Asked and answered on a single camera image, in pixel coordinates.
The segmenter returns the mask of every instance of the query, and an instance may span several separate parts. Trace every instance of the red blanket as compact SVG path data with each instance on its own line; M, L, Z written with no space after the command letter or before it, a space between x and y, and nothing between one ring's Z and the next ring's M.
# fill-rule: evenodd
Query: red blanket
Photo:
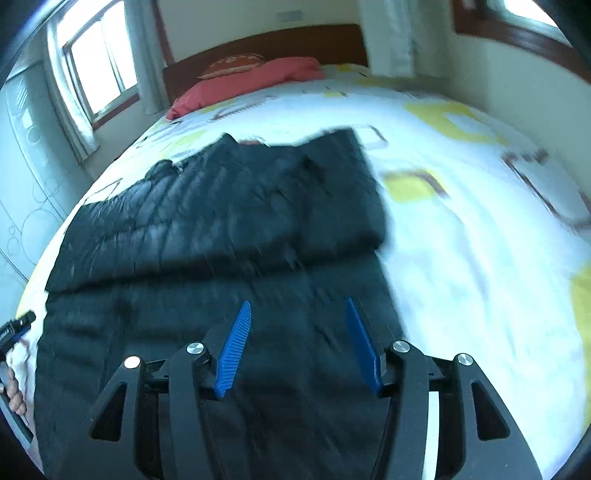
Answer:
M312 57L285 57L271 60L248 72L199 82L175 100L166 118L174 120L214 103L280 83L306 82L324 78L320 62Z

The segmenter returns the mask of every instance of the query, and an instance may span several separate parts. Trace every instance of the wall socket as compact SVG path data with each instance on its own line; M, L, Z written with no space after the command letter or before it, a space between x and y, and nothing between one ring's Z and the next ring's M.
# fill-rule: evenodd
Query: wall socket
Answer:
M285 22L301 22L304 18L304 12L302 10L291 10L288 12L279 12L277 15L277 21L279 23Z

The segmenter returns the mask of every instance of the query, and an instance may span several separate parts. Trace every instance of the metal pivot cap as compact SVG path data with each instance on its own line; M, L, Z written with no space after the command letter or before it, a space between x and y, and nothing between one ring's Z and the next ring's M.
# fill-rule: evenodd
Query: metal pivot cap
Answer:
M462 365L466 365L467 367L474 363L474 359L467 353L460 353L460 355L457 356L457 361Z
M410 350L410 345L404 340L397 340L392 344L392 348L400 353L406 353Z
M125 362L123 362L123 364L125 365L125 368L137 368L139 366L139 364L141 363L141 358L138 356L129 356L125 359Z
M187 352L192 353L193 355L198 355L205 350L205 346L202 343L195 342L190 343L187 345Z

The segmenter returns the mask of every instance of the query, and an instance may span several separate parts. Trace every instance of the bed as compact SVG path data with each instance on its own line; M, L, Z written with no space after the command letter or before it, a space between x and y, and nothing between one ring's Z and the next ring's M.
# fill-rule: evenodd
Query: bed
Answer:
M299 144L352 127L388 214L379 259L405 337L426 355L472 354L522 430L544 479L589 425L591 203L560 164L513 128L436 93L373 77L356 25L255 35L164 71L171 100L228 54L313 56L326 79L228 99L158 120L94 183L41 257L17 315L37 321L9 359L33 404L44 291L81 205L125 190L160 159L182 160L230 133ZM437 456L430 397L425 478Z

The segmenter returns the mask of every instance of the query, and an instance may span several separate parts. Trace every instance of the black garment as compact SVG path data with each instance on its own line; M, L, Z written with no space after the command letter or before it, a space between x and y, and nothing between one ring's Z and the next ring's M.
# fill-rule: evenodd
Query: black garment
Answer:
M35 425L49 478L128 355L167 358L252 304L235 385L209 403L230 479L369 478L388 402L363 383L345 298L400 325L374 248L384 212L352 131L300 147L229 136L84 206L48 282Z

